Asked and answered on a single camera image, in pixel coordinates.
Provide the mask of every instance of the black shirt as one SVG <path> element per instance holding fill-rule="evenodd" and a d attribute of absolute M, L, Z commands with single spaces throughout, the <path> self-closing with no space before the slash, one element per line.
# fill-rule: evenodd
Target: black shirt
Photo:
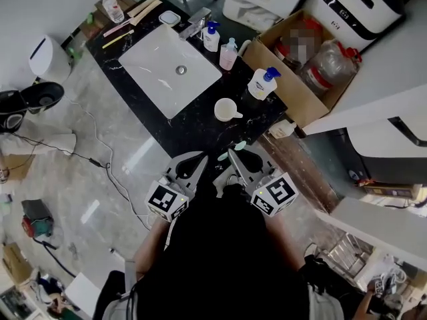
<path fill-rule="evenodd" d="M 138 319 L 256 316 L 308 319 L 308 288 L 275 251 L 239 185 L 199 188 L 169 247 L 135 286 Z"/>

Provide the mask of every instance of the pump dispenser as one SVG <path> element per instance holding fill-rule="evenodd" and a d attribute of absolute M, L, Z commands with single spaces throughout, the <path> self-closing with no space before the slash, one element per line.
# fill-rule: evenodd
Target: pump dispenser
<path fill-rule="evenodd" d="M 263 101 L 272 91 L 276 90 L 278 84 L 274 77 L 280 76 L 282 75 L 275 67 L 269 67 L 267 70 L 258 69 L 248 84 L 249 93 Z"/>
<path fill-rule="evenodd" d="M 203 29 L 203 44 L 205 48 L 211 52 L 218 52 L 218 44 L 220 42 L 220 34 L 216 31 L 216 27 L 221 24 L 215 21 L 208 21 L 207 27 Z"/>
<path fill-rule="evenodd" d="M 224 70 L 231 70 L 234 62 L 238 57 L 238 50 L 236 50 L 236 40 L 230 38 L 228 44 L 221 46 L 221 56 L 220 56 L 220 67 Z"/>

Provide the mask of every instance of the toothbrush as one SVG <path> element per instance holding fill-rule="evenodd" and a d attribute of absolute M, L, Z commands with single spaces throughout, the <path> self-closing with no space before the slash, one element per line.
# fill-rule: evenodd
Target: toothbrush
<path fill-rule="evenodd" d="M 121 23 L 120 25 L 117 25 L 117 26 L 113 27 L 112 29 L 110 29 L 109 31 L 105 32 L 103 34 L 104 38 L 108 37 L 109 35 L 113 34 L 116 31 L 120 30 L 122 27 L 125 27 L 127 24 L 131 23 L 132 20 L 133 20 L 133 18 L 130 18 L 130 19 L 124 21 L 123 23 Z"/>
<path fill-rule="evenodd" d="M 120 37 L 117 37 L 116 39 L 110 41 L 109 43 L 106 43 L 102 48 L 109 47 L 111 44 L 114 44 L 116 41 L 120 40 L 121 38 L 125 37 L 126 35 L 131 35 L 134 32 L 134 30 L 130 30 L 129 32 L 125 33 L 124 35 L 121 35 Z"/>

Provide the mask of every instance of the pink soap bottle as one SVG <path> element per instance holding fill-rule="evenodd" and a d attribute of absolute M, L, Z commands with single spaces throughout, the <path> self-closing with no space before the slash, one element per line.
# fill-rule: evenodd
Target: pink soap bottle
<path fill-rule="evenodd" d="M 230 38 L 228 44 L 221 46 L 220 66 L 227 71 L 230 71 L 238 57 L 238 50 L 236 50 L 236 40 Z"/>

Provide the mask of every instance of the white sink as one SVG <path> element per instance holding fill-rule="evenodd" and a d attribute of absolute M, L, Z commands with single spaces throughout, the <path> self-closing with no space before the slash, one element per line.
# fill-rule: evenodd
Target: white sink
<path fill-rule="evenodd" d="M 172 119 L 221 76 L 198 50 L 166 25 L 146 35 L 119 58 L 157 108 Z"/>

